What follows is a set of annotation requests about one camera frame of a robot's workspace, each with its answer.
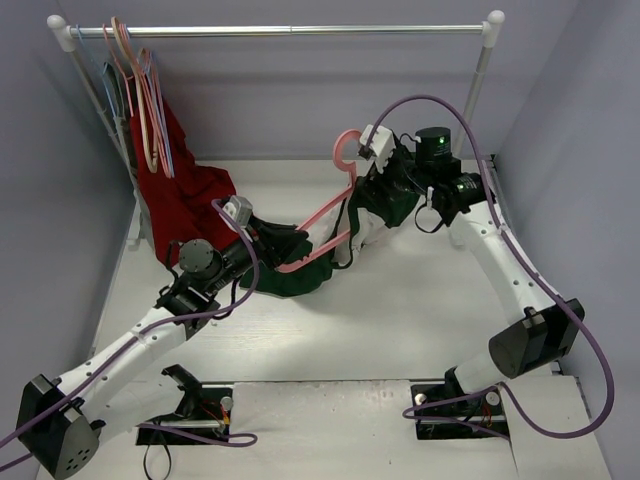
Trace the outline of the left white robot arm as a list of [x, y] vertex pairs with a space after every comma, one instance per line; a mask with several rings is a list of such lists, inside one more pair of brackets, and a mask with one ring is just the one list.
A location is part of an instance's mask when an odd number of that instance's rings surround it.
[[210, 320], [232, 312], [217, 294], [250, 273], [284, 265], [308, 235], [292, 225], [256, 217], [222, 250], [204, 240], [183, 243], [180, 273], [129, 331], [74, 369], [38, 375], [22, 392], [15, 436], [55, 479], [77, 474], [98, 448], [155, 417], [191, 418], [200, 406], [200, 382], [179, 365], [164, 367], [156, 383], [136, 378], [185, 344]]

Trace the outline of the white green raglan t shirt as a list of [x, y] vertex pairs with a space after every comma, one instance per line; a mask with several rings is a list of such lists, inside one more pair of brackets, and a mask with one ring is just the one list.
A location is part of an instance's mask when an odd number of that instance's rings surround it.
[[[339, 224], [334, 232], [350, 228], [349, 239], [318, 260], [290, 273], [260, 267], [257, 291], [288, 298], [309, 294], [330, 280], [336, 270], [348, 269], [363, 248], [385, 240], [414, 211], [418, 195], [404, 194], [398, 199], [373, 196], [367, 192], [367, 177], [357, 179], [350, 198], [339, 208]], [[289, 263], [308, 254], [312, 244], [307, 239], [287, 260]]]

